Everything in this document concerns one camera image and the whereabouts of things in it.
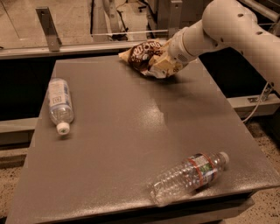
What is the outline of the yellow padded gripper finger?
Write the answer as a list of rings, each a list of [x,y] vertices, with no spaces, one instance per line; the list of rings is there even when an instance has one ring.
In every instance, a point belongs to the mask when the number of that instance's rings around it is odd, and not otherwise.
[[[186,64],[179,63],[170,56],[154,55],[148,65],[148,75],[156,77],[157,79],[164,79],[173,76],[182,70]]]

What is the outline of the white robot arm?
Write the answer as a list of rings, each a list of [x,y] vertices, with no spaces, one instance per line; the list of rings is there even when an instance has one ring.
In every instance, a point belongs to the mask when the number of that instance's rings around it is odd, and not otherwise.
[[[257,24],[256,16],[236,0],[213,0],[202,19],[176,32],[149,61],[148,74],[167,78],[203,53],[231,47],[274,89],[280,91],[280,38]]]

